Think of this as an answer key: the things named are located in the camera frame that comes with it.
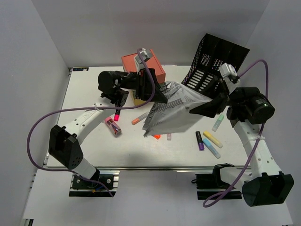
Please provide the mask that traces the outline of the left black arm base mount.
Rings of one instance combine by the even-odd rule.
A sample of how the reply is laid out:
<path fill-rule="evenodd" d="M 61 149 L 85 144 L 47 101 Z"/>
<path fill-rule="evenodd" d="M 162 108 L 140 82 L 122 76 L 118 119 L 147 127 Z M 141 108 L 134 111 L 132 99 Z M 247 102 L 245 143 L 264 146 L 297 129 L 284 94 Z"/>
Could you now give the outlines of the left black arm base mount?
<path fill-rule="evenodd" d="M 73 174 L 69 189 L 69 197 L 113 197 L 119 183 L 119 171 L 100 171 L 99 183 L 92 183 Z"/>

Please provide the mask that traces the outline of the coral top drawer box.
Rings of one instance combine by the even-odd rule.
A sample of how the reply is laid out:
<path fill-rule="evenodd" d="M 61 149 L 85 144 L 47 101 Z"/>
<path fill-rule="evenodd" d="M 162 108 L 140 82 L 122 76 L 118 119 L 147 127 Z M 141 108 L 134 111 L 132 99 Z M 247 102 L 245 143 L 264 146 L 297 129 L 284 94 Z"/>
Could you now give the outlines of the coral top drawer box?
<path fill-rule="evenodd" d="M 161 63 L 159 62 L 157 56 L 155 55 L 153 49 L 150 49 L 150 51 L 153 54 L 153 57 L 150 60 L 148 60 L 146 62 L 146 64 L 149 68 L 155 69 L 155 75 L 156 75 L 158 83 L 163 83 L 163 82 L 165 82 L 166 73 L 165 73 Z M 125 72 L 136 72 L 137 71 L 135 62 L 134 62 L 134 57 L 136 57 L 136 56 L 137 56 L 136 53 L 132 53 L 132 54 L 121 57 L 123 69 Z"/>

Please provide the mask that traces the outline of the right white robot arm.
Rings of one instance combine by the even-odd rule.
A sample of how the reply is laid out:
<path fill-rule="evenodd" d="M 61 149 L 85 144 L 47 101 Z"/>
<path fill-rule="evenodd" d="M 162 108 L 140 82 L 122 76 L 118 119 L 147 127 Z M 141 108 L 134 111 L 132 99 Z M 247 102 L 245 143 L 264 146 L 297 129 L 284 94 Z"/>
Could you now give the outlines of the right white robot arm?
<path fill-rule="evenodd" d="M 214 79 L 208 87 L 199 91 L 212 99 L 211 102 L 192 110 L 213 117 L 226 107 L 227 118 L 238 134 L 247 154 L 246 166 L 238 170 L 233 164 L 214 166 L 210 174 L 197 174 L 192 180 L 198 189 L 198 199 L 207 202 L 220 199 L 244 199 L 248 206 L 282 204 L 290 193 L 294 180 L 284 174 L 273 159 L 262 136 L 265 122 L 270 119 L 275 108 L 266 95 L 257 87 L 238 87 L 239 79 Z"/>

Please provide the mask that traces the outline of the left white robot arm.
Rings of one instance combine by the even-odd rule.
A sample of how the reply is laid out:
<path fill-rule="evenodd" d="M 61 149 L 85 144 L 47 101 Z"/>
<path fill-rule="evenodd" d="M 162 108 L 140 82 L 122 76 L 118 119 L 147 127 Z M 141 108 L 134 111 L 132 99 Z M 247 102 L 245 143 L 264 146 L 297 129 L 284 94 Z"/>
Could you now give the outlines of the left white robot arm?
<path fill-rule="evenodd" d="M 160 91 L 155 70 L 140 69 L 137 72 L 103 71 L 98 75 L 98 89 L 109 106 L 96 102 L 70 123 L 55 125 L 50 131 L 49 154 L 68 170 L 83 177 L 90 188 L 99 184 L 99 170 L 84 158 L 81 144 L 100 123 L 124 106 L 128 91 L 134 90 L 143 101 L 167 103 Z"/>

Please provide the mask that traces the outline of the white printed paper booklet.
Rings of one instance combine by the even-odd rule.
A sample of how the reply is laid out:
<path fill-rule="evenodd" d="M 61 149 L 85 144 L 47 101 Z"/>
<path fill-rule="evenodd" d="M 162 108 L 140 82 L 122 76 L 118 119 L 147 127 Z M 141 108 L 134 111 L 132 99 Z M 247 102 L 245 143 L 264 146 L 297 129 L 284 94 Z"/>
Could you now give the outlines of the white printed paper booklet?
<path fill-rule="evenodd" d="M 210 98 L 175 81 L 167 81 L 160 89 L 167 103 L 154 103 L 145 119 L 144 137 L 182 133 L 203 118 L 190 110 L 211 101 Z"/>

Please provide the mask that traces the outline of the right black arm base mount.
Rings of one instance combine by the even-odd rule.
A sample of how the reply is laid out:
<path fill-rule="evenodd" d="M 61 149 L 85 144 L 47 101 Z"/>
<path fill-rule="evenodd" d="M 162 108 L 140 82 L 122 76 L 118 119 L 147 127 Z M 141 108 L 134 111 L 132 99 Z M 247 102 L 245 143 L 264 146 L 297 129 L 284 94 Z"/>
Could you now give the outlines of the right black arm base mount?
<path fill-rule="evenodd" d="M 224 192 L 229 188 L 230 184 L 222 182 L 220 169 L 226 167 L 234 167 L 229 163 L 218 164 L 214 166 L 211 173 L 196 174 L 196 178 L 191 181 L 197 187 L 198 200 L 205 200 L 213 194 Z"/>

